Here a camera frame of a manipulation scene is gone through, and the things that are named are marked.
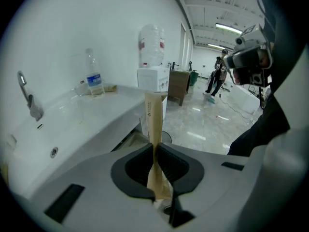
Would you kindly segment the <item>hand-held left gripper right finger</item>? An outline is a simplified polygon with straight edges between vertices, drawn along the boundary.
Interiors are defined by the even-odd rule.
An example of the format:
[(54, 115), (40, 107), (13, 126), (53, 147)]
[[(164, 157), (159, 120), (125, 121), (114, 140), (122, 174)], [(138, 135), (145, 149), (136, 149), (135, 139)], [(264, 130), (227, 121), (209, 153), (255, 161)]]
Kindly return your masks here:
[(173, 186), (169, 223), (184, 232), (239, 232), (239, 219), (260, 169), (262, 147), (250, 157), (160, 144), (159, 164)]

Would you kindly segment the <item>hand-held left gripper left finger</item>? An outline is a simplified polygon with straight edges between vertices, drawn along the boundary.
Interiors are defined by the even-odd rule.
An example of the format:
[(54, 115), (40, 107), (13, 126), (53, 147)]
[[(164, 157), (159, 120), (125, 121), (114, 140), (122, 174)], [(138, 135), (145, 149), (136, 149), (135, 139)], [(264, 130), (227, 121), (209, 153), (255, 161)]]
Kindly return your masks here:
[(169, 232), (172, 227), (149, 199), (132, 198), (112, 181), (112, 164), (142, 149), (130, 146), (86, 159), (47, 180), (31, 197), (32, 204), (46, 211), (71, 184), (84, 189), (64, 217), (70, 232)]

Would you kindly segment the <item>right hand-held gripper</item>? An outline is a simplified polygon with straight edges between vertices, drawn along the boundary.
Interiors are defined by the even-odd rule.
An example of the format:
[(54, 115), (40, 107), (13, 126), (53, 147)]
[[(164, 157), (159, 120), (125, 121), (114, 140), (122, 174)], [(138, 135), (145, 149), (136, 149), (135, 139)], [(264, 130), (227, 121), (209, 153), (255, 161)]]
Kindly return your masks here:
[(245, 31), (235, 39), (235, 42), (236, 46), (234, 48), (234, 53), (224, 57), (226, 67), (230, 69), (256, 67), (259, 65), (258, 50), (266, 50), (270, 60), (270, 65), (267, 69), (264, 69), (265, 82), (263, 86), (259, 87), (267, 87), (269, 85), (269, 69), (273, 64), (273, 56), (270, 42), (267, 40), (261, 26), (256, 24), (245, 29)]

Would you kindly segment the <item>person's right hand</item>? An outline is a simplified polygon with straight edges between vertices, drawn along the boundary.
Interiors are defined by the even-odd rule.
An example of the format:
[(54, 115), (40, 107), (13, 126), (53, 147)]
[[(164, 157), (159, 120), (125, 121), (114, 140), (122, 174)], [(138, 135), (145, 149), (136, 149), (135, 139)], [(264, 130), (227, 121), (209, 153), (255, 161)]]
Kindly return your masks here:
[(235, 83), (239, 85), (254, 84), (263, 86), (265, 82), (264, 69), (270, 65), (270, 60), (266, 50), (259, 49), (259, 65), (252, 68), (233, 69)]

